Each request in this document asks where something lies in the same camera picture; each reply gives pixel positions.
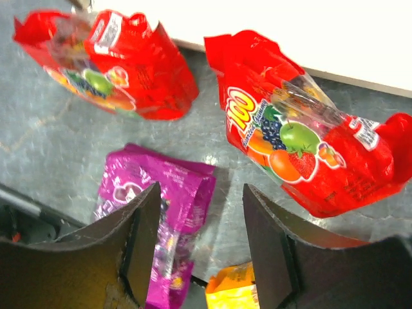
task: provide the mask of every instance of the white board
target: white board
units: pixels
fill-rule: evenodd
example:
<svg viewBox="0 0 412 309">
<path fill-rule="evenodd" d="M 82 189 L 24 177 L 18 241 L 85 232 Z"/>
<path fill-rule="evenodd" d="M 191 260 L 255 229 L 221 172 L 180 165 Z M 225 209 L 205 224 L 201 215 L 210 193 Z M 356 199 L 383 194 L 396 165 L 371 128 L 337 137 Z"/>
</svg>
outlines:
<svg viewBox="0 0 412 309">
<path fill-rule="evenodd" d="M 145 13 L 197 50 L 205 36 L 255 30 L 313 76 L 412 97 L 408 0 L 94 0 L 92 7 Z"/>
</svg>

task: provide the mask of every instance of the snack bag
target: snack bag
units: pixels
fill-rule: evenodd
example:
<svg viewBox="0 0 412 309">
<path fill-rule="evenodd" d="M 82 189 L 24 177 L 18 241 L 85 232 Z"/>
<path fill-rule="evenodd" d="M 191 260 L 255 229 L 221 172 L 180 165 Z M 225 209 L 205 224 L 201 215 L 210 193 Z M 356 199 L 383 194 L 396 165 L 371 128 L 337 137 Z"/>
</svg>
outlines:
<svg viewBox="0 0 412 309">
<path fill-rule="evenodd" d="M 337 110 L 303 69 L 256 32 L 206 38 L 205 47 L 229 142 L 312 215 L 371 204 L 411 178 L 409 115 L 380 124 Z"/>
<path fill-rule="evenodd" d="M 123 207 L 160 182 L 162 206 L 146 308 L 177 309 L 188 293 L 191 252 L 205 223 L 214 186 L 214 166 L 168 158 L 127 144 L 108 154 L 98 190 L 95 220 Z"/>
<path fill-rule="evenodd" d="M 208 309 L 259 309 L 252 262 L 222 269 L 206 287 Z"/>
<path fill-rule="evenodd" d="M 176 120 L 199 93 L 163 26 L 152 30 L 143 14 L 36 11 L 15 19 L 14 41 L 59 84 L 111 113 Z"/>
</svg>

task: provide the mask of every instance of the strawberry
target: strawberry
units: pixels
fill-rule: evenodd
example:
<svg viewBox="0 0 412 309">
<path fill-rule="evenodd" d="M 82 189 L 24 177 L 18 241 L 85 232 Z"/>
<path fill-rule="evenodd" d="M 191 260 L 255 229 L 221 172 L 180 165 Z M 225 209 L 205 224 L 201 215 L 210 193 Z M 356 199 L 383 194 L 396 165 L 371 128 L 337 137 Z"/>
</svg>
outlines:
<svg viewBox="0 0 412 309">
<path fill-rule="evenodd" d="M 302 175 L 304 179 L 309 179 L 316 166 L 316 158 L 313 153 L 306 151 L 296 151 L 289 153 L 290 163 Z"/>
</svg>

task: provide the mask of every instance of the gray table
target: gray table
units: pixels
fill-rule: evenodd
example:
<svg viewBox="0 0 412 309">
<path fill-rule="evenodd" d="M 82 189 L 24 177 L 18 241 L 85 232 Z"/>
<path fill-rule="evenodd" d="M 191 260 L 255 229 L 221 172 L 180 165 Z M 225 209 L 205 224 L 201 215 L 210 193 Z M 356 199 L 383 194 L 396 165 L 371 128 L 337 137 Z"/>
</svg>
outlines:
<svg viewBox="0 0 412 309">
<path fill-rule="evenodd" d="M 288 210 L 347 236 L 376 240 L 412 230 L 411 187 L 376 205 L 327 220 L 311 217 L 229 145 L 218 88 L 202 53 L 187 52 L 200 96 L 178 122 L 146 122 L 114 117 L 55 83 L 12 42 L 13 15 L 58 7 L 52 0 L 0 1 L 0 182 L 89 222 L 108 152 L 126 142 L 177 158 L 215 164 L 218 184 L 201 234 L 194 274 L 208 280 L 219 269 L 250 259 L 241 193 L 252 183 Z M 396 111 L 412 113 L 412 100 L 316 80 L 343 111 L 384 121 Z"/>
</svg>

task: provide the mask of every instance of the candy package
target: candy package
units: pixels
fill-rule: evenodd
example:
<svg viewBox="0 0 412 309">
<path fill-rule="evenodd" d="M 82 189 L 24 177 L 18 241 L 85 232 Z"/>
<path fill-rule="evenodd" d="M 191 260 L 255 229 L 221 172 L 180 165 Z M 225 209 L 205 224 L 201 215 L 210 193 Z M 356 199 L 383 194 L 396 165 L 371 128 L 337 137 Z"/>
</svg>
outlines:
<svg viewBox="0 0 412 309">
<path fill-rule="evenodd" d="M 220 270 L 205 294 L 208 309 L 259 309 L 252 262 Z"/>
<path fill-rule="evenodd" d="M 106 158 L 94 220 L 123 207 L 152 183 L 159 182 L 162 189 L 147 309 L 183 304 L 194 266 L 191 253 L 216 183 L 213 172 L 212 165 L 169 158 L 134 144 Z"/>
<path fill-rule="evenodd" d="M 412 177 L 412 117 L 348 115 L 279 46 L 253 31 L 205 38 L 229 142 L 312 215 L 400 192 Z"/>
<path fill-rule="evenodd" d="M 14 41 L 58 83 L 112 113 L 176 120 L 199 93 L 162 24 L 152 30 L 143 14 L 36 11 L 15 19 Z"/>
</svg>

